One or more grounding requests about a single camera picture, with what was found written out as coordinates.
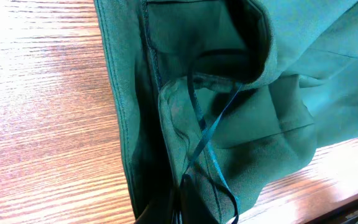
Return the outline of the green cloth bag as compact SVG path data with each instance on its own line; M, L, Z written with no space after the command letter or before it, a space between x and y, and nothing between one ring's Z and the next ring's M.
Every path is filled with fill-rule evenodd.
M96 0L137 223L237 223L358 138L358 0Z

